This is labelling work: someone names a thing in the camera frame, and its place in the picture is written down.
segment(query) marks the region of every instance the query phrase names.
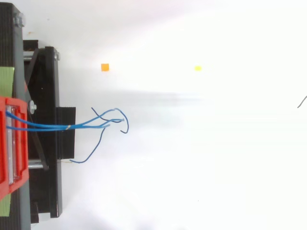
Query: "screw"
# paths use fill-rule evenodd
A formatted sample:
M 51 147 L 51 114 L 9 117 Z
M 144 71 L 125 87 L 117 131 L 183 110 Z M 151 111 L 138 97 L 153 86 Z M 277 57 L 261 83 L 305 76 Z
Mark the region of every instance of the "screw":
M 55 61 L 60 61 L 60 59 L 61 59 L 60 53 L 59 52 L 54 52 L 54 60 Z
M 34 114 L 35 110 L 37 109 L 37 105 L 34 104 L 34 101 L 29 102 L 29 111 L 30 114 Z
M 24 27 L 25 24 L 25 17 L 22 13 L 17 13 L 14 16 L 14 25 L 17 27 Z

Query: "yellow marker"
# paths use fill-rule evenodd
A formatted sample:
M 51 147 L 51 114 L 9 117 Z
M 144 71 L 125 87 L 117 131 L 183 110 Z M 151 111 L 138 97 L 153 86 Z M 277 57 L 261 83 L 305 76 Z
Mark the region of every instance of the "yellow marker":
M 195 66 L 195 71 L 201 71 L 201 66 Z
M 109 71 L 109 64 L 101 64 L 101 71 Z

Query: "orange square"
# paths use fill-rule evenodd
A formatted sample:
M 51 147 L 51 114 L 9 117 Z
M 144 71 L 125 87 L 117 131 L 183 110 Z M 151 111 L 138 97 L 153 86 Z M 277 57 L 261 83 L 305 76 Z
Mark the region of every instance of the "orange square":
M 101 64 L 101 71 L 109 71 L 109 64 Z

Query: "blue cable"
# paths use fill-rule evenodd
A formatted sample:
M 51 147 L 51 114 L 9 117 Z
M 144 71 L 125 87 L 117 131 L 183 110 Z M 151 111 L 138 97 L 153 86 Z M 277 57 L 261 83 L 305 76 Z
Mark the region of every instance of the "blue cable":
M 43 125 L 43 124 L 36 124 L 36 123 L 28 122 L 28 121 L 25 121 L 25 120 L 23 120 L 23 119 L 21 119 L 21 118 L 15 116 L 15 115 L 11 114 L 10 112 L 7 112 L 7 111 L 6 111 L 6 115 L 7 115 L 8 117 L 10 117 L 10 118 L 16 119 L 16 120 L 18 120 L 18 121 L 21 121 L 21 122 L 23 122 L 23 123 L 25 123 L 25 124 L 28 124 L 28 125 L 34 126 L 34 127 L 53 128 L 53 129 L 55 129 L 55 128 L 58 129 L 58 128 L 59 128 L 59 129 L 64 129 L 64 130 L 66 130 L 67 127 L 68 127 L 68 126 L 64 126 L 64 125 Z M 116 122 L 119 123 L 119 122 L 124 121 L 124 119 L 112 119 L 112 121 L 116 121 Z M 103 124 L 100 125 L 100 126 L 87 126 L 87 128 L 91 128 L 91 127 L 93 127 L 93 128 L 100 128 L 100 127 L 102 127 L 104 124 L 106 124 L 106 123 L 103 123 Z M 70 126 L 69 129 L 76 129 L 76 128 L 79 128 L 79 127 L 83 127 L 83 125 L 81 125 L 81 124 L 72 125 L 72 126 Z
M 124 134 L 128 133 L 128 131 L 129 131 L 129 121 L 128 121 L 128 118 L 127 118 L 126 115 L 123 113 L 123 111 L 121 111 L 120 109 L 117 109 L 117 108 L 114 108 L 114 109 L 120 111 L 120 113 L 124 116 L 124 118 L 125 118 L 126 121 L 127 121 L 127 131 L 124 132 L 124 131 L 121 130 L 121 132 L 124 133 Z
M 30 126 L 40 127 L 40 128 L 17 128 L 17 127 L 7 126 L 6 128 L 13 129 L 13 130 L 21 130 L 21 131 L 33 131 L 33 132 L 65 131 L 65 130 L 68 130 L 68 129 L 81 129 L 81 128 L 103 128 L 103 130 L 101 132 L 101 135 L 100 135 L 100 139 L 99 139 L 98 144 L 96 145 L 94 150 L 91 152 L 91 154 L 84 161 L 70 160 L 71 162 L 79 163 L 80 164 L 80 163 L 86 162 L 91 157 L 91 155 L 95 152 L 97 147 L 99 146 L 99 144 L 101 142 L 101 139 L 102 139 L 102 135 L 103 135 L 105 129 L 110 126 L 110 124 L 107 125 L 107 123 L 110 123 L 110 122 L 119 123 L 119 122 L 122 122 L 122 121 L 124 121 L 126 119 L 126 121 L 127 121 L 127 131 L 125 132 L 125 131 L 121 130 L 121 132 L 126 134 L 129 131 L 129 121 L 128 121 L 128 118 L 126 117 L 126 115 L 120 109 L 118 109 L 118 108 L 110 109 L 110 110 L 105 111 L 101 115 L 98 115 L 98 113 L 95 111 L 94 108 L 92 108 L 92 110 L 96 113 L 97 117 L 95 117 L 95 118 L 93 118 L 93 119 L 91 119 L 91 120 L 89 120 L 87 122 L 83 122 L 81 124 L 71 125 L 71 126 L 36 124 L 36 123 L 25 121 L 25 120 L 20 119 L 19 117 L 15 116 L 15 115 L 9 113 L 9 112 L 6 112 L 6 116 L 8 116 L 10 118 L 16 119 L 16 120 L 21 121 L 21 122 L 23 122 L 25 124 L 28 124 Z M 125 117 L 125 119 L 110 119 L 110 120 L 107 120 L 107 119 L 102 118 L 102 116 L 105 115 L 106 113 L 109 113 L 109 112 L 115 111 L 115 110 L 119 111 Z M 99 118 L 105 120 L 106 122 L 104 122 L 103 124 L 101 124 L 99 126 L 85 126 L 86 124 L 88 124 L 88 123 L 90 123 L 90 122 L 92 122 L 92 121 L 94 121 L 96 119 L 99 119 Z
M 124 118 L 126 119 L 126 121 L 127 121 L 127 131 L 124 132 L 124 131 L 121 130 L 121 132 L 124 133 L 124 134 L 128 133 L 128 131 L 129 131 L 129 121 L 128 121 L 128 118 L 126 117 L 126 115 L 125 115 L 120 109 L 115 108 L 114 110 L 120 111 L 120 113 L 121 113 L 121 114 L 124 116 Z
M 99 114 L 96 112 L 96 110 L 92 107 L 91 108 L 93 111 L 94 111 L 94 113 L 97 115 L 97 116 L 99 116 Z
M 100 134 L 100 139 L 99 139 L 99 142 L 98 144 L 96 145 L 96 147 L 94 148 L 94 150 L 91 152 L 91 154 L 84 160 L 84 161 L 74 161 L 74 160 L 70 160 L 71 162 L 74 162 L 74 163 L 78 163 L 78 164 L 81 164 L 81 163 L 84 163 L 86 162 L 88 159 L 90 159 L 91 155 L 95 152 L 96 148 L 99 146 L 100 142 L 101 142 L 101 139 L 102 139 L 102 135 L 104 133 L 106 128 L 104 128 Z
M 20 131 L 28 131 L 28 132 L 50 132 L 50 131 L 65 131 L 68 129 L 56 129 L 56 128 L 16 128 L 11 126 L 6 126 L 6 128 L 12 129 L 12 130 L 20 130 Z

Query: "red bracket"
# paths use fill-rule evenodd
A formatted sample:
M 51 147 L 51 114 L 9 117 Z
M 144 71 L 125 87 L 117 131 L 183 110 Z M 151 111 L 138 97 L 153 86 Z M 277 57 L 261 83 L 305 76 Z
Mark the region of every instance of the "red bracket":
M 7 194 L 20 188 L 29 179 L 28 169 L 28 136 L 26 131 L 9 130 L 6 128 L 7 116 L 5 112 L 11 106 L 14 115 L 27 120 L 27 103 L 14 98 L 0 97 L 0 200 Z M 27 124 L 12 119 L 12 126 L 27 128 Z M 9 152 L 13 153 L 10 162 L 13 165 L 13 177 L 9 173 Z

